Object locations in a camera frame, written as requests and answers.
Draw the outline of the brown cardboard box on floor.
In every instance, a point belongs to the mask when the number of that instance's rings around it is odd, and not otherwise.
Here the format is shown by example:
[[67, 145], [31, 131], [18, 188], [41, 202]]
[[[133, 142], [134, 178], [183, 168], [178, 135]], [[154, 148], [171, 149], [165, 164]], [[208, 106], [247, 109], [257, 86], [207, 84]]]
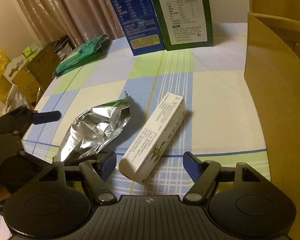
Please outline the brown cardboard box on floor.
[[29, 103], [41, 98], [53, 80], [53, 72], [60, 63], [55, 44], [51, 42], [43, 47], [31, 61], [20, 55], [7, 65], [4, 77], [16, 85]]

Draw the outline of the silver foil pouch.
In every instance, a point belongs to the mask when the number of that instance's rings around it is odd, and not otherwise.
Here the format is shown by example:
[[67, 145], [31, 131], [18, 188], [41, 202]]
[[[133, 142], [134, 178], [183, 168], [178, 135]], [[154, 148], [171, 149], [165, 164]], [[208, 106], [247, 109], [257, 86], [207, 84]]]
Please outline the silver foil pouch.
[[87, 109], [69, 126], [53, 161], [75, 166], [93, 158], [121, 134], [130, 117], [128, 94]]

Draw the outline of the white crumpled plastic bag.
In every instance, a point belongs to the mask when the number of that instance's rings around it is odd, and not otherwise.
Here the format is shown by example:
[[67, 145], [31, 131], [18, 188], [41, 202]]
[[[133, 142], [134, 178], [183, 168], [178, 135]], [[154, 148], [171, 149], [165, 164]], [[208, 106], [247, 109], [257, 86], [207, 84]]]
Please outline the white crumpled plastic bag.
[[12, 85], [7, 99], [5, 103], [5, 107], [2, 110], [3, 114], [6, 114], [8, 112], [11, 112], [12, 110], [15, 110], [18, 107], [25, 106], [28, 109], [32, 109], [29, 102], [26, 100], [25, 96], [19, 91], [16, 85]]

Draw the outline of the green wet wipes pack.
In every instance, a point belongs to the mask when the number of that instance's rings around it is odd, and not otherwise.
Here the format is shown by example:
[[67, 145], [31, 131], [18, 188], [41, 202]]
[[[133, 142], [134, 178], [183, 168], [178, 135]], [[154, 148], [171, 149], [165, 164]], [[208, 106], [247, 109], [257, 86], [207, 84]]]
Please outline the green wet wipes pack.
[[109, 35], [100, 35], [80, 45], [62, 59], [55, 68], [52, 77], [62, 76], [71, 70], [98, 59], [110, 42]]

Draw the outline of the green carton with label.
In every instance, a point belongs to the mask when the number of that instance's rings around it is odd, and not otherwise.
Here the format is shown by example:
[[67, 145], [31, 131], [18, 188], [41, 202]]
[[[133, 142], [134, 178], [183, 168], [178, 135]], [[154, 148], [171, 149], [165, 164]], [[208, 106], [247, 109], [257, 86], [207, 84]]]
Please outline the green carton with label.
[[152, 0], [166, 50], [213, 46], [209, 0]]

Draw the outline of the tall blue carton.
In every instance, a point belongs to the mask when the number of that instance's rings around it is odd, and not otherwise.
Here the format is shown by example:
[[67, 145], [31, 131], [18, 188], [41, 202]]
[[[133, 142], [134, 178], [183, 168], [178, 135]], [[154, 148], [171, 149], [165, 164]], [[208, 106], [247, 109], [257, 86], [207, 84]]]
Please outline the tall blue carton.
[[151, 0], [110, 0], [133, 55], [165, 49]]

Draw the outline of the beige curtain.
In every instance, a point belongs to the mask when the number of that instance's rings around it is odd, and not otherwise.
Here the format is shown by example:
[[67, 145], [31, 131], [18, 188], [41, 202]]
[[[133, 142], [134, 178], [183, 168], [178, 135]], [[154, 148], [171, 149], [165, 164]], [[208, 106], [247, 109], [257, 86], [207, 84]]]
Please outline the beige curtain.
[[108, 34], [124, 36], [110, 0], [17, 0], [29, 25], [43, 44], [68, 35], [74, 46]]

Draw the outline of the long white medicine box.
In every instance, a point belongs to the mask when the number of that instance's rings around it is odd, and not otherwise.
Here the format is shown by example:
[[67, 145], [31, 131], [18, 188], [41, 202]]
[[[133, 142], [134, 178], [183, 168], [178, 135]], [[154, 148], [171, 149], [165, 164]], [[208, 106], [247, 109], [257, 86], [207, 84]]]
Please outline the long white medicine box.
[[187, 113], [184, 97], [166, 93], [116, 169], [128, 179], [144, 184], [179, 129]]

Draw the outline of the tablecloth checked pastel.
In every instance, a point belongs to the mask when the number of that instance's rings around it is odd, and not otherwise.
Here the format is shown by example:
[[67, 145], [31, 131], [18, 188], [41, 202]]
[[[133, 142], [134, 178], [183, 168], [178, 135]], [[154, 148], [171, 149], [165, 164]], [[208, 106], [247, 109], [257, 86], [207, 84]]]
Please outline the tablecloth checked pastel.
[[122, 194], [183, 195], [192, 180], [183, 168], [189, 151], [233, 167], [245, 162], [270, 178], [267, 150], [257, 112], [244, 80], [246, 23], [214, 27], [212, 47], [159, 51], [134, 56], [125, 38], [112, 42], [104, 59], [53, 81], [37, 110], [60, 111], [57, 122], [33, 125], [25, 150], [45, 161], [56, 155], [76, 116], [90, 107], [130, 98], [131, 118], [111, 142], [121, 158], [166, 93], [182, 95], [187, 116], [145, 185], [113, 172], [110, 188]]

